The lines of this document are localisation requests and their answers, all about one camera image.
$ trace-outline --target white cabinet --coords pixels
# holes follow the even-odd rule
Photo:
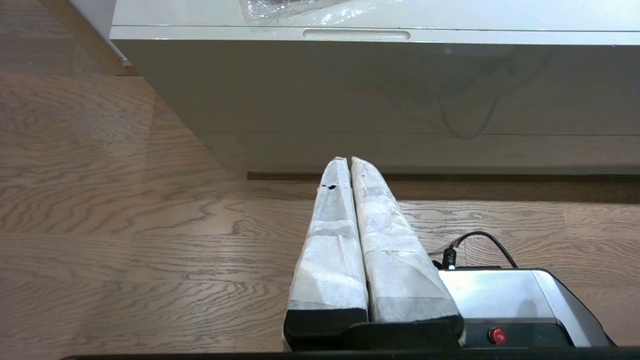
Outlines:
[[[236,0],[118,0],[111,37],[234,170],[640,173],[640,3],[515,3],[352,0],[258,28]]]

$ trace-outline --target plastic bag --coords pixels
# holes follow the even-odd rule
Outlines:
[[[349,0],[240,0],[240,5],[248,24],[273,26],[283,19],[347,1]]]

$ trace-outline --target black cable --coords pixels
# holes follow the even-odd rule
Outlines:
[[[491,235],[490,233],[486,233],[484,231],[472,231],[471,233],[464,234],[463,236],[460,236],[459,238],[455,239],[449,245],[449,249],[453,250],[453,248],[459,247],[460,244],[462,243],[462,241],[464,241],[464,239],[466,239],[466,238],[468,238],[470,236],[475,236],[475,235],[481,235],[481,236],[484,236],[484,237],[488,238],[489,240],[493,241],[493,243],[496,246],[498,246],[498,249],[500,249],[500,251],[502,252],[504,257],[507,258],[507,261],[509,261],[509,264],[511,264],[511,266],[513,266],[513,268],[515,268],[515,269],[518,268],[518,265],[516,264],[516,262],[513,260],[511,255],[509,255],[509,252],[507,251],[507,249],[505,249],[504,246],[502,246],[502,244],[498,241],[498,239],[493,237],[493,235]]]

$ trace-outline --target wall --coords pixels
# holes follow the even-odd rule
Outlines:
[[[102,35],[106,42],[124,60],[125,56],[118,50],[109,39],[111,32],[111,22],[115,11],[117,0],[71,0],[71,3],[91,22],[93,27]]]

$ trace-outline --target cable connector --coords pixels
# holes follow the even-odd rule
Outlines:
[[[454,270],[456,268],[456,257],[458,254],[450,247],[444,249],[442,254],[442,268],[444,270]]]

